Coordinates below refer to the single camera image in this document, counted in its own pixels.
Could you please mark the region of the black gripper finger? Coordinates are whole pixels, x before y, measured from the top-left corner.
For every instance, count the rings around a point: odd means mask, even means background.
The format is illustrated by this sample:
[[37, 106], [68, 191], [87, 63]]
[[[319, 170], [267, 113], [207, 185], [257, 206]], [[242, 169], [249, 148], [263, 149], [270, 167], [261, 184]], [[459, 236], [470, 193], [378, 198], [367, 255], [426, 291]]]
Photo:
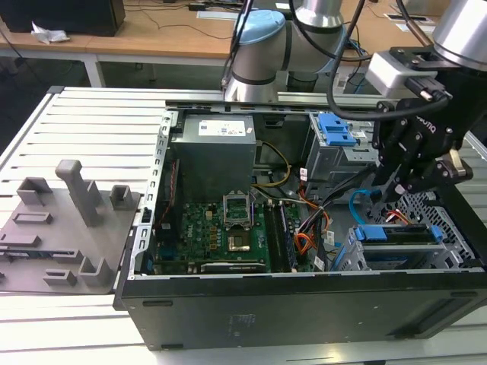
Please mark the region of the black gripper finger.
[[422, 133], [415, 126], [415, 117], [376, 122], [373, 142], [378, 165], [372, 185], [380, 188], [380, 200], [395, 202], [405, 193], [415, 191], [422, 175], [422, 165], [417, 160]]
[[450, 160], [437, 160], [421, 174], [409, 174], [395, 186], [395, 193], [418, 193], [438, 186], [454, 186], [473, 178], [472, 168], [462, 159], [457, 167]]

